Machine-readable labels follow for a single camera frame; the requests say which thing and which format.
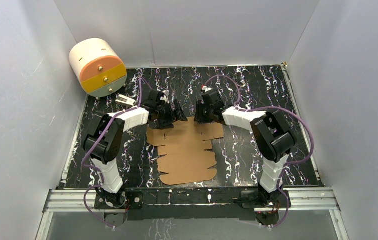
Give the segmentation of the brown cardboard box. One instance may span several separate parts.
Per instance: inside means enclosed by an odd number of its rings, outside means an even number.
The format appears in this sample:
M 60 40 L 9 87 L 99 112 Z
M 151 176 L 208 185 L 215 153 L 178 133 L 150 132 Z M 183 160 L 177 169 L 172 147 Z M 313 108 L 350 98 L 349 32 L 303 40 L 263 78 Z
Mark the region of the brown cardboard box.
M 217 162 L 212 140 L 224 137 L 219 123 L 197 123 L 193 117 L 177 121 L 173 128 L 147 128 L 147 142 L 157 148 L 157 170 L 164 185 L 212 180 Z

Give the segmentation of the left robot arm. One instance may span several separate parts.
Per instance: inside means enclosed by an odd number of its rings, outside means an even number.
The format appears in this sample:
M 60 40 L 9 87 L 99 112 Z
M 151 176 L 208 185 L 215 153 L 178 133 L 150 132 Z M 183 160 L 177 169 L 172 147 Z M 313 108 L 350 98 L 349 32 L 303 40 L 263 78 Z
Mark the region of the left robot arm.
M 158 129 L 169 129 L 174 122 L 187 121 L 187 117 L 177 100 L 168 100 L 167 92 L 150 90 L 146 99 L 138 105 L 116 113 L 96 115 L 93 121 L 82 144 L 85 156 L 81 167 L 99 174 L 101 184 L 96 190 L 108 193 L 107 202 L 114 208 L 120 208 L 126 202 L 126 194 L 120 191 L 124 183 L 116 158 L 123 134 L 148 123 L 154 123 Z

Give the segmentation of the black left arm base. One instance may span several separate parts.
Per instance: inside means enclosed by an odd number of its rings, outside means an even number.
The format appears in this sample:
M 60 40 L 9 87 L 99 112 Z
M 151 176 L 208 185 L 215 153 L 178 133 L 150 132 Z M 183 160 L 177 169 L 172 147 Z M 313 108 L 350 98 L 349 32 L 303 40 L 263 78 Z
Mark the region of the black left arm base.
M 140 210 L 143 208 L 144 194 L 141 191 L 133 191 L 122 188 L 118 193 L 110 193 L 98 187 L 95 188 L 96 197 L 94 202 L 95 210 L 110 211 L 104 214 L 103 219 L 115 216 L 119 211 L 123 211 L 123 220 L 120 224 L 127 222 L 130 210 Z

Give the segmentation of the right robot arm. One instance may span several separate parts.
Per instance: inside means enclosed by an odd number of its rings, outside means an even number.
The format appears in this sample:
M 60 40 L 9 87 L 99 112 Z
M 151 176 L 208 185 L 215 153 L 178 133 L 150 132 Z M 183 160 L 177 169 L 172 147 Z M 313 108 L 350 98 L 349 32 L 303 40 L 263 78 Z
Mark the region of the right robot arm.
M 297 140 L 283 113 L 279 110 L 248 111 L 224 104 L 217 90 L 202 87 L 201 100 L 196 102 L 194 121 L 199 124 L 220 123 L 253 133 L 259 152 L 264 158 L 259 180 L 259 203 L 271 207 L 278 200 L 284 164 Z

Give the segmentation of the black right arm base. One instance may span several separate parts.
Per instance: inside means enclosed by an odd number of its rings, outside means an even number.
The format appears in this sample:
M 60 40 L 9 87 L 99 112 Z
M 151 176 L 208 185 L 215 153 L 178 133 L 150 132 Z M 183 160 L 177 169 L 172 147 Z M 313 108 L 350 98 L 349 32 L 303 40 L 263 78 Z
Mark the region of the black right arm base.
M 291 207 L 289 193 L 280 188 L 270 193 L 261 188 L 244 190 L 233 203 L 244 209 L 254 209 L 259 225 L 269 228 L 280 225 Z

